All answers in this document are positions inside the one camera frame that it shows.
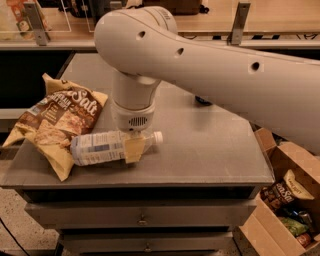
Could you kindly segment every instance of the plastic bottle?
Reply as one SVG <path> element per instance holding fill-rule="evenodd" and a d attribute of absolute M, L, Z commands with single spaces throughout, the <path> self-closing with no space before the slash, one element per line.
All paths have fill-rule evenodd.
<path fill-rule="evenodd" d="M 76 165 L 85 166 L 125 159 L 138 162 L 152 145 L 161 144 L 161 132 L 108 131 L 76 136 L 71 141 L 71 153 Z"/>

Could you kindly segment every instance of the brown chip bag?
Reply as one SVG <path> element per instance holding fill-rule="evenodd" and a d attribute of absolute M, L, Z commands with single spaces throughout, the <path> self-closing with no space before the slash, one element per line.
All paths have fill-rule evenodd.
<path fill-rule="evenodd" d="M 92 131 L 108 95 L 43 75 L 46 97 L 21 115 L 3 147 L 27 139 L 46 156 L 61 181 L 74 165 L 70 143 Z"/>
<path fill-rule="evenodd" d="M 260 191 L 260 196 L 274 212 L 283 205 L 290 204 L 295 199 L 314 199 L 314 197 L 295 180 L 295 175 L 291 169 L 287 171 L 283 180 L 274 183 L 271 187 L 263 188 Z"/>

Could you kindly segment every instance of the cart drawer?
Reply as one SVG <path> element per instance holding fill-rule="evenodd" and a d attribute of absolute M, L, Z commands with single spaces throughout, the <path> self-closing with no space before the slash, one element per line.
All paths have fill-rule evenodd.
<path fill-rule="evenodd" d="M 210 251 L 226 248 L 232 232 L 60 235 L 59 242 L 76 253 Z"/>
<path fill-rule="evenodd" d="M 241 226 L 255 200 L 61 202 L 26 205 L 44 228 Z"/>

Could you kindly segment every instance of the drawer handle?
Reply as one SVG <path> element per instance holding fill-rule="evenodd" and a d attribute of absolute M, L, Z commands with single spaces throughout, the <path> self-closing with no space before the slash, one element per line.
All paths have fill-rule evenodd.
<path fill-rule="evenodd" d="M 152 250 L 149 247 L 149 244 L 146 245 L 146 248 L 144 249 L 144 252 L 152 252 Z"/>
<path fill-rule="evenodd" d="M 138 220 L 138 225 L 139 226 L 147 226 L 148 222 L 145 220 L 145 216 L 141 214 L 140 220 Z"/>

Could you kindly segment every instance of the open cardboard box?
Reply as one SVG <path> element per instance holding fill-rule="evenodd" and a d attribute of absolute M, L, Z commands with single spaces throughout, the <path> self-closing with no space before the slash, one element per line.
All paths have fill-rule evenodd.
<path fill-rule="evenodd" d="M 292 169 L 296 180 L 315 197 L 312 201 L 297 199 L 294 204 L 309 212 L 320 232 L 320 160 L 292 142 L 276 146 L 268 130 L 260 129 L 255 135 L 262 151 L 269 158 L 276 181 L 281 180 L 288 169 Z M 256 209 L 240 229 L 260 255 L 296 256 L 316 246 L 319 247 L 320 255 L 320 234 L 314 236 L 314 241 L 304 248 L 261 200 L 259 194 L 256 201 Z"/>

